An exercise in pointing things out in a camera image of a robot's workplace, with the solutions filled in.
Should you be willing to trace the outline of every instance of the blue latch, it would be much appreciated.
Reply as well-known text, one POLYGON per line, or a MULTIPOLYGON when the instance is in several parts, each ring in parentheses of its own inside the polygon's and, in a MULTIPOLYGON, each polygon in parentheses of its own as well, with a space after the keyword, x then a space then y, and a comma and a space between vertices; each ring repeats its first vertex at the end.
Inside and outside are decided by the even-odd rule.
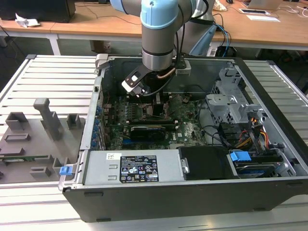
POLYGON ((72 166, 63 166, 60 168, 60 176, 72 176, 73 167, 72 166))
POLYGON ((251 161, 251 157, 246 151, 234 151, 230 157, 232 161, 251 161))

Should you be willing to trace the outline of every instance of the warning label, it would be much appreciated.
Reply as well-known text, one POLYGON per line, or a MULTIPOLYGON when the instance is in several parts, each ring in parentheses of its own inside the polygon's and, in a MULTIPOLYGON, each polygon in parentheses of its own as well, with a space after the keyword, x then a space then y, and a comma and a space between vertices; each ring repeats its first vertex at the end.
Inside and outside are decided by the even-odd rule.
POLYGON ((156 155, 122 156, 120 181, 122 183, 158 182, 156 155))

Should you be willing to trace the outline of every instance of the computer case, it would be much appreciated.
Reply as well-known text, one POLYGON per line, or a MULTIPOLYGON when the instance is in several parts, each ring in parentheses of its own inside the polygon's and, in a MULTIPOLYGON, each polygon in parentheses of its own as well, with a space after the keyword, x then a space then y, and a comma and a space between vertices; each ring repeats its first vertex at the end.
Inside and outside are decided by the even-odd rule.
POLYGON ((68 23, 75 10, 74 0, 0 0, 2 20, 14 20, 17 13, 28 19, 68 23))

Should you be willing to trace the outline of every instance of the barcode sticker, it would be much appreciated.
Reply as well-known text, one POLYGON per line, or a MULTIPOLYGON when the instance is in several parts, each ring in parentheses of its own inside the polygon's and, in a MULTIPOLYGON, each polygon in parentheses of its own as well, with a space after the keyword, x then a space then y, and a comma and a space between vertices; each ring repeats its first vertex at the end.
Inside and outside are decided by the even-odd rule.
POLYGON ((107 153, 106 160, 120 160, 122 153, 107 153))

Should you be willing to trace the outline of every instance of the white paper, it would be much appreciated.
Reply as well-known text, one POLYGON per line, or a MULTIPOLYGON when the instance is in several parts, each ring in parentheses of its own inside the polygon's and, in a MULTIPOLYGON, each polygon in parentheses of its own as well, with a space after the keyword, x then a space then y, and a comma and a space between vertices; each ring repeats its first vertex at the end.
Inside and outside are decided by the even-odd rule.
POLYGON ((268 22, 280 22, 277 18, 267 16, 247 15, 250 20, 268 21, 268 22))
POLYGON ((28 26, 39 26, 40 25, 40 23, 38 23, 36 19, 26 19, 26 18, 18 16, 18 14, 15 14, 15 15, 16 15, 15 22, 17 22, 17 24, 20 26, 27 28, 28 26))
POLYGON ((107 153, 106 160, 120 160, 122 153, 107 153))

